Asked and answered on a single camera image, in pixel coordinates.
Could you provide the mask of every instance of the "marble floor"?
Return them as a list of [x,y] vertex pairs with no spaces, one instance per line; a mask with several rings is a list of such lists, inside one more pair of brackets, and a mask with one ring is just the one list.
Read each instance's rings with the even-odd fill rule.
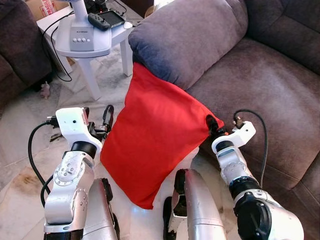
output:
[[[102,123],[102,113],[108,104],[114,105],[115,117],[124,107],[124,99],[131,77],[122,72],[120,47],[112,49],[110,55],[91,62],[102,97],[93,101],[85,88],[82,73],[75,63],[71,73],[72,82],[54,79],[50,84],[49,99],[40,97],[39,92],[25,90],[6,106],[0,120],[0,239],[36,240],[43,239],[44,209],[40,201],[41,183],[32,171],[27,144],[32,129],[65,107],[89,107],[90,121]],[[59,132],[44,126],[34,136],[32,153],[34,162],[44,179],[47,179],[60,163],[66,140],[50,137]],[[173,191],[175,173],[180,168],[196,169],[206,181],[216,205],[221,212],[228,238],[239,239],[233,201],[220,173],[200,154],[192,151],[165,179],[154,200],[154,209],[137,207],[112,180],[108,171],[95,158],[95,177],[108,178],[112,192],[112,209],[120,225],[121,240],[161,240],[163,235],[162,208],[166,197]],[[187,225],[180,225],[178,240],[186,240]]]

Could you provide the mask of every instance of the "couch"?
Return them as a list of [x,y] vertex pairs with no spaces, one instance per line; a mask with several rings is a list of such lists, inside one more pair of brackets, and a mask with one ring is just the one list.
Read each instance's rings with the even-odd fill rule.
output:
[[50,75],[41,33],[22,0],[0,0],[0,108]]
[[[320,1],[175,0],[129,35],[133,60],[185,90],[232,129],[262,115],[269,149],[263,188],[320,239]],[[241,147],[259,179],[261,123]],[[219,167],[210,137],[198,154]]]

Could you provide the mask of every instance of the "robotic manipulator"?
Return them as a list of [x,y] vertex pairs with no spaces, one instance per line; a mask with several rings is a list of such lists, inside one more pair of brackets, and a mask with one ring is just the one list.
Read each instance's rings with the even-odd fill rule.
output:
[[94,175],[94,158],[111,130],[113,113],[114,107],[108,105],[100,127],[88,122],[88,108],[62,108],[50,117],[71,150],[53,173],[53,188],[44,206],[44,240],[120,240],[110,205],[111,187],[106,178]]
[[[215,119],[206,118],[212,138],[212,151],[221,168],[221,177],[234,200],[238,234],[243,240],[303,240],[299,219],[264,191],[248,169],[239,147],[256,133],[250,121],[238,117],[233,133],[218,128]],[[215,201],[200,174],[194,169],[177,171],[172,197],[163,206],[163,239],[175,240],[177,229],[187,220],[189,240],[226,240],[226,232]]]
[[[108,105],[100,127],[88,121],[88,108],[62,108],[50,117],[71,150],[63,154],[53,174],[53,188],[44,207],[44,240],[120,240],[110,204],[111,187],[105,178],[94,179],[94,158],[111,130],[113,112],[113,106]],[[262,190],[239,150],[255,135],[253,124],[238,117],[233,133],[227,134],[212,116],[207,116],[206,122],[221,177],[234,200],[241,239],[303,240],[299,219]],[[186,220],[189,240],[227,239],[215,201],[193,169],[176,173],[172,197],[163,206],[163,239],[175,240],[180,223]]]

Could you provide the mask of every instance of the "table leg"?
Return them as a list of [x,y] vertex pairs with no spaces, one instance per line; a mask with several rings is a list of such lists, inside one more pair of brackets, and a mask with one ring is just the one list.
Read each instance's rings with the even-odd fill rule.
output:
[[120,42],[120,51],[122,59],[123,73],[127,76],[133,73],[132,50],[130,48],[128,38]]
[[75,58],[75,60],[78,62],[79,66],[81,67],[86,88],[88,89],[91,97],[94,100],[98,100],[101,97],[101,92],[90,65],[90,61],[92,59],[93,58]]
[[73,70],[70,66],[70,63],[68,62],[67,57],[61,56],[59,53],[57,53],[57,55],[58,55],[58,58],[60,59],[62,65],[64,66],[65,71],[67,71],[67,73],[70,74]]

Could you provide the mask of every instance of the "power cord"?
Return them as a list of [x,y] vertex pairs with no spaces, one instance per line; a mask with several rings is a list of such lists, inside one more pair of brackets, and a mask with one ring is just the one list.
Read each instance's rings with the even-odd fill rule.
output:
[[262,188],[263,186],[263,179],[264,179],[264,174],[265,174],[265,169],[266,169],[266,164],[267,164],[267,155],[268,155],[268,132],[267,132],[267,127],[265,124],[265,121],[263,120],[263,118],[256,113],[255,111],[252,111],[250,109],[239,109],[237,111],[235,111],[235,113],[233,114],[233,120],[237,121],[237,114],[241,113],[241,112],[247,112],[247,113],[251,113],[256,115],[263,126],[263,131],[264,131],[264,151],[263,151],[263,161],[262,161],[262,166],[261,166],[261,174],[260,174],[260,187]]
[[[31,132],[31,134],[30,134],[30,136],[29,136],[29,141],[28,141],[28,157],[29,157],[29,161],[30,161],[31,167],[32,167],[35,175],[38,177],[38,179],[40,180],[40,182],[42,183],[42,185],[44,185],[46,182],[45,182],[44,178],[41,176],[40,172],[38,171],[38,169],[37,169],[37,167],[36,167],[36,165],[35,165],[34,159],[33,159],[33,157],[32,157],[32,140],[33,140],[33,138],[34,138],[34,135],[35,135],[36,131],[37,131],[39,128],[41,128],[42,126],[48,125],[48,124],[50,124],[50,123],[48,123],[48,122],[43,122],[43,123],[41,123],[40,125],[36,126],[36,127],[32,130],[32,132]],[[48,187],[46,187],[45,190],[46,190],[46,192],[47,192],[48,194],[50,193],[50,190],[49,190]]]
[[54,175],[52,174],[49,179],[43,184],[40,192],[40,198],[42,206],[45,207],[46,201],[45,201],[45,189],[48,187],[48,184],[51,182],[51,180],[54,178]]
[[[50,61],[51,61],[51,58],[50,58],[50,55],[49,55],[49,50],[45,51],[45,46],[44,46],[44,37],[45,37],[45,34],[46,34],[46,32],[47,32],[54,24],[56,24],[56,23],[59,22],[60,20],[66,18],[66,17],[68,17],[68,16],[70,16],[70,15],[72,15],[72,14],[74,14],[74,11],[71,11],[71,12],[68,13],[67,15],[59,18],[58,20],[56,20],[55,22],[53,22],[52,24],[50,24],[50,25],[44,30],[44,32],[43,32],[42,35],[41,35],[41,46],[42,46],[42,49],[43,49],[43,51],[45,52],[46,57],[47,57]],[[71,81],[72,81],[72,77],[71,77],[71,76],[69,75],[69,73],[66,71],[65,66],[61,63],[61,60],[59,59],[59,57],[58,57],[58,55],[57,55],[57,52],[56,52],[56,49],[55,49],[55,45],[53,44],[53,41],[52,41],[52,40],[51,40],[51,43],[52,43],[52,46],[53,46],[55,55],[57,56],[57,58],[58,58],[58,60],[59,60],[59,62],[60,62],[60,64],[61,64],[63,70],[66,72],[66,74],[67,74],[67,76],[70,78],[70,80],[64,80],[64,79],[62,79],[62,78],[58,75],[58,73],[57,73],[56,70],[54,70],[55,75],[56,75],[60,80],[62,80],[62,81],[64,81],[64,82],[71,82]]]
[[48,194],[50,194],[50,189],[48,188],[48,183],[52,180],[52,178],[48,179],[47,181],[44,180],[44,178],[41,176],[40,172],[38,171],[36,165],[35,165],[35,162],[34,162],[34,159],[32,157],[32,141],[34,139],[34,135],[36,133],[36,131],[41,128],[42,126],[45,126],[45,125],[52,125],[54,127],[58,127],[59,124],[58,124],[58,120],[57,120],[57,117],[55,116],[52,116],[52,117],[49,117],[47,121],[41,123],[40,125],[36,126],[30,136],[29,136],[29,140],[28,140],[28,157],[29,157],[29,162],[30,162],[30,165],[35,173],[35,175],[38,177],[38,179],[40,180],[40,182],[42,183],[43,187],[42,187],[42,190],[41,190],[41,194],[40,194],[40,198],[41,198],[41,202],[42,202],[42,205],[45,206],[45,201],[44,201],[44,192],[46,191]]
[[72,77],[69,75],[69,73],[67,72],[65,66],[62,64],[62,62],[61,62],[61,60],[60,60],[60,58],[59,58],[59,56],[58,56],[58,54],[57,54],[55,45],[54,45],[53,35],[54,35],[54,33],[55,33],[55,31],[56,31],[57,29],[58,29],[58,27],[56,27],[56,28],[52,31],[52,33],[51,33],[51,36],[50,36],[51,44],[52,44],[52,46],[53,46],[53,50],[54,50],[54,53],[55,53],[55,55],[56,55],[56,58],[59,60],[59,63],[60,63],[61,66],[63,67],[63,70],[65,71],[65,73],[67,74],[67,76],[70,78],[70,80],[64,80],[64,79],[62,79],[58,74],[57,74],[56,76],[57,76],[59,79],[61,79],[62,81],[64,81],[64,82],[71,82],[71,81],[72,81]]
[[127,12],[127,8],[125,6],[123,6],[120,2],[118,2],[117,0],[114,0],[117,4],[119,4],[121,7],[123,7],[124,12],[122,12],[121,16],[123,17],[124,14]]

